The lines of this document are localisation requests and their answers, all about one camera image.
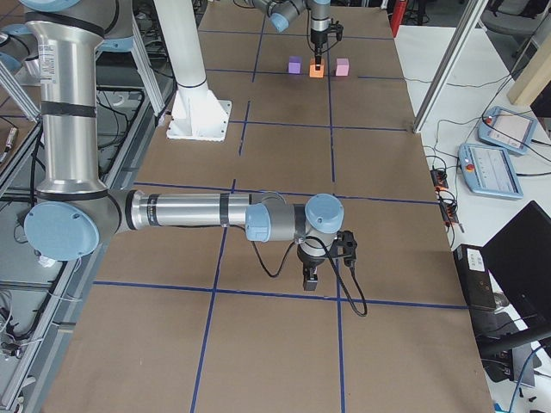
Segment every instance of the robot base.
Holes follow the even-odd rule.
[[[226,130],[232,111],[230,101],[219,101],[210,90],[207,99],[189,101],[186,116],[182,101],[176,96],[172,109],[172,121],[166,132],[168,139],[193,139],[221,142],[226,138]]]

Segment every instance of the label on robot arm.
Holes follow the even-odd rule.
[[[471,250],[467,248],[467,259],[468,259],[468,268],[471,271],[481,271],[484,272],[484,261],[482,260],[482,255],[478,250]]]
[[[39,45],[40,83],[58,83],[58,48],[55,45]]]

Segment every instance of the pink block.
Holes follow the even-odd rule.
[[[302,66],[301,56],[291,56],[289,58],[288,72],[292,75],[300,75],[300,67]]]
[[[350,68],[350,63],[348,59],[337,59],[337,71],[335,76],[348,76],[348,69]]]

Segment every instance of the blue cable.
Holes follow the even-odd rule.
[[[520,374],[518,375],[517,385],[515,386],[515,391],[513,392],[513,397],[511,398],[511,404],[509,405],[509,409],[507,410],[507,413],[512,413],[513,410],[513,404],[515,403],[515,399],[517,398],[518,389],[520,388],[520,384],[523,381],[524,373],[526,371],[526,366],[528,366],[528,363],[534,358],[536,353],[544,348],[546,346],[540,346],[538,348],[535,348],[532,350],[532,353],[526,358],[526,361],[523,364],[523,368],[520,371]]]

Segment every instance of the blue control panel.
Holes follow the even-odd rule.
[[[530,144],[536,125],[534,118],[495,106],[479,124],[479,139],[523,155],[528,150],[526,145]]]
[[[463,144],[458,153],[465,182],[475,194],[520,200],[523,191],[505,148]]]

